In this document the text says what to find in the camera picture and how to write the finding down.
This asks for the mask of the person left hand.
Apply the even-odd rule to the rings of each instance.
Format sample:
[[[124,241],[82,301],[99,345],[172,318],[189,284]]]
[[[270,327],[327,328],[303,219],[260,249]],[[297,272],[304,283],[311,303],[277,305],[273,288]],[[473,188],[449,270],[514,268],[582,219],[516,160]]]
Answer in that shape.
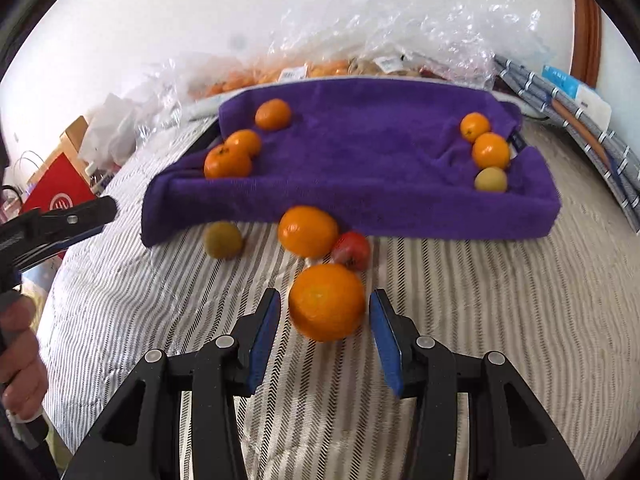
[[[21,420],[37,415],[49,388],[48,372],[39,354],[39,342],[30,326],[35,304],[21,296],[1,315],[1,328],[14,339],[1,353],[2,404]]]

